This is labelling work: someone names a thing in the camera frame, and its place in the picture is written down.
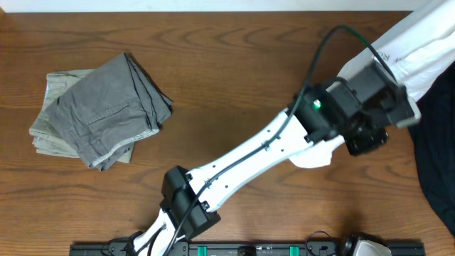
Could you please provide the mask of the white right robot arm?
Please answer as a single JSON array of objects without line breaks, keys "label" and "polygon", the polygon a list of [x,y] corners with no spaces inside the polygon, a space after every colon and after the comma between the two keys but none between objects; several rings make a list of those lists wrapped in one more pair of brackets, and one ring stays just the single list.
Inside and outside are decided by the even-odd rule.
[{"label": "white right robot arm", "polygon": [[354,233],[346,237],[341,255],[392,256],[392,253],[380,238],[365,233]]}]

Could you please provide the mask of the white printed t-shirt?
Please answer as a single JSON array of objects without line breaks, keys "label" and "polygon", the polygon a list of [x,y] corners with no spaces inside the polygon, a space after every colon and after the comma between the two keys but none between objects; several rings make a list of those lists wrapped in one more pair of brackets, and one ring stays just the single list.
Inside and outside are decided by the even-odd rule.
[{"label": "white printed t-shirt", "polygon": [[[454,0],[429,1],[394,25],[372,46],[398,82],[404,83],[407,94],[414,101],[419,100],[454,62]],[[365,49],[349,60],[338,76],[352,78],[373,59],[377,60]],[[343,143],[338,136],[294,154],[289,160],[305,169],[328,166],[332,152]]]}]

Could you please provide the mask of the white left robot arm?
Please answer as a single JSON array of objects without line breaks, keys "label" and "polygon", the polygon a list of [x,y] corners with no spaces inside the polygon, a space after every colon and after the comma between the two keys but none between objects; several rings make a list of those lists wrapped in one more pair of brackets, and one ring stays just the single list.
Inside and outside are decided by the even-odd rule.
[{"label": "white left robot arm", "polygon": [[194,238],[219,220],[218,209],[237,190],[273,166],[289,159],[312,169],[328,166],[333,151],[360,136],[372,149],[387,133],[371,123],[389,97],[384,89],[326,91],[307,88],[271,123],[226,155],[190,171],[176,166],[164,176],[158,218],[129,244],[131,255],[167,255],[181,238]]}]

